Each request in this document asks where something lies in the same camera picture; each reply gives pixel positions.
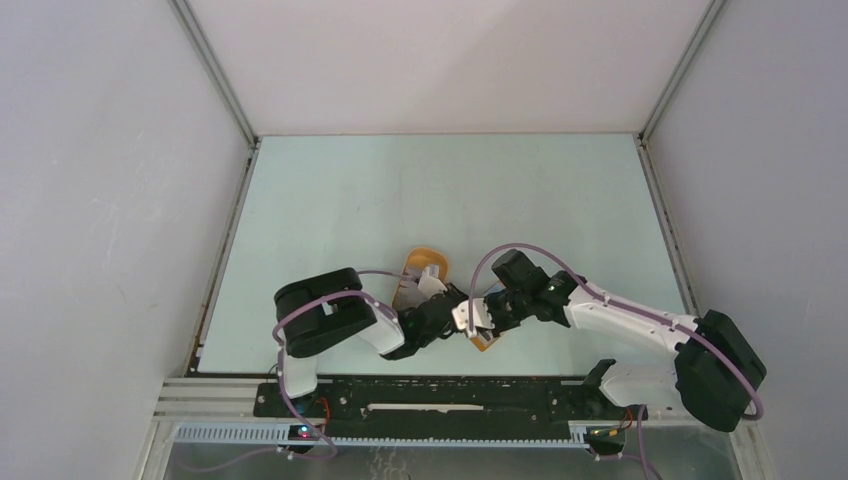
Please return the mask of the beige oval plastic tray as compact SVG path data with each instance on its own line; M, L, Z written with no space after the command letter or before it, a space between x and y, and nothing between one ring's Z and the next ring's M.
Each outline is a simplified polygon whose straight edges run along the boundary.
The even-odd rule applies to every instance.
M417 289L417 282L422 270L429 264L440 267L439 278L446 285L446 276L449 271L447 258L440 252L427 248L416 247L410 251L406 263L401 271L402 278L399 280L397 289L392 299L391 306L398 312L418 307L426 299Z

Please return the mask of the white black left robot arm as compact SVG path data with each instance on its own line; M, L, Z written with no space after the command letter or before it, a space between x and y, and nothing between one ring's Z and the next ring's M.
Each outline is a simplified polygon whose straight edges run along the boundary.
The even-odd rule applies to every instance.
M273 296L277 325L278 404L304 416L316 403L317 357L351 337L371 345L384 359L402 360L458 331L453 310L468 295L444 283L427 267L398 274L397 303L376 300L363 290L367 271L351 267L300 280Z

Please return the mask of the orange leather card holder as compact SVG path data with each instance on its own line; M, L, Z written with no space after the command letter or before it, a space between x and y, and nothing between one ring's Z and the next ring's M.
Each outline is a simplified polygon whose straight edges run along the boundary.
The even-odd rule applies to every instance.
M483 296L500 292L503 289L503 284L498 281L492 284L488 289L486 289ZM484 330L480 327L477 327L476 332L476 336L471 338L470 341L481 352L487 350L494 342L497 341L496 336L492 333L491 330Z

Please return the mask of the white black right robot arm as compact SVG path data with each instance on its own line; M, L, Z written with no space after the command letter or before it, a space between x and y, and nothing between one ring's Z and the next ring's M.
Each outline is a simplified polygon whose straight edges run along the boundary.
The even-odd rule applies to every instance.
M483 331L498 337L534 317L607 335L663 359L664 366L645 373L615 362L586 385L581 402L596 418L620 406L681 408L720 432L762 418L758 389L767 368L728 315L675 314L638 304L588 281L555 255L549 258L560 269L549 275L526 255L528 248L510 243L485 255L502 288L471 298L468 337Z

